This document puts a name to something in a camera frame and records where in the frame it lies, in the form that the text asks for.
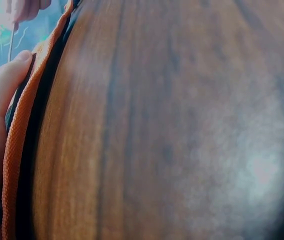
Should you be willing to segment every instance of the curved wooden body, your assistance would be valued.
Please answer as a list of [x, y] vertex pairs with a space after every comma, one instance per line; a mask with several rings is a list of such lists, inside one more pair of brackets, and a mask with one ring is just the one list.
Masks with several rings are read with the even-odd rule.
[[45, 111], [38, 239], [284, 239], [284, 0], [84, 0]]

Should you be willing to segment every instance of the brown wooden surface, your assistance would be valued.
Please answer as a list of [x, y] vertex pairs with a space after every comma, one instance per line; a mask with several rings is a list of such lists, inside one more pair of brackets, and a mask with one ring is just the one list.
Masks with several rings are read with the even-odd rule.
[[39, 137], [37, 238], [283, 237], [284, 0], [81, 6]]

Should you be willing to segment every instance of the orange strap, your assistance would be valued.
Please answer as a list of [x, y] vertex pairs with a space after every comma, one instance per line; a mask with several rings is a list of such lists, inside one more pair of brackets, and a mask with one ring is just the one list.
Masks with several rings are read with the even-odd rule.
[[19, 98], [8, 132], [3, 160], [3, 240], [14, 240], [16, 238], [16, 199], [26, 131], [41, 76], [51, 50], [61, 35], [68, 17], [71, 15], [73, 1], [68, 0], [64, 8], [65, 12], [58, 20], [53, 32], [46, 41], [39, 43], [32, 52], [33, 54], [36, 53], [36, 58], [31, 76]]

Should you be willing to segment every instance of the needle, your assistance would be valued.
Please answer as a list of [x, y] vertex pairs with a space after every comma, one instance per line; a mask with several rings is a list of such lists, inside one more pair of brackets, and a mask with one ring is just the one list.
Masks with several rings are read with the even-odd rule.
[[7, 61], [11, 62], [11, 56], [12, 56], [12, 45], [13, 45], [13, 38], [14, 38], [14, 30], [16, 29], [17, 24], [14, 23], [13, 24], [13, 29], [12, 29], [12, 33], [11, 33], [11, 39], [10, 39], [10, 47], [8, 49], [8, 55], [7, 55]]

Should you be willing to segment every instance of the fingernail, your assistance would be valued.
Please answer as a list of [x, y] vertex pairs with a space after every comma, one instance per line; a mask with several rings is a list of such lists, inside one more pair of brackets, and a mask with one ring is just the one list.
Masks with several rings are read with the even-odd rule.
[[24, 50], [22, 52], [20, 52], [15, 58], [15, 61], [21, 61], [21, 62], [26, 62], [27, 60], [29, 60], [29, 58], [31, 58], [31, 53], [28, 50]]

